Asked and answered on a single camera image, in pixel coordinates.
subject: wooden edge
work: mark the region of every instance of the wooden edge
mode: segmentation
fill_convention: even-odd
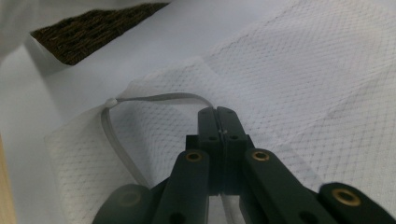
[[[0,135],[0,223],[16,224],[14,202],[12,201],[6,158]]]

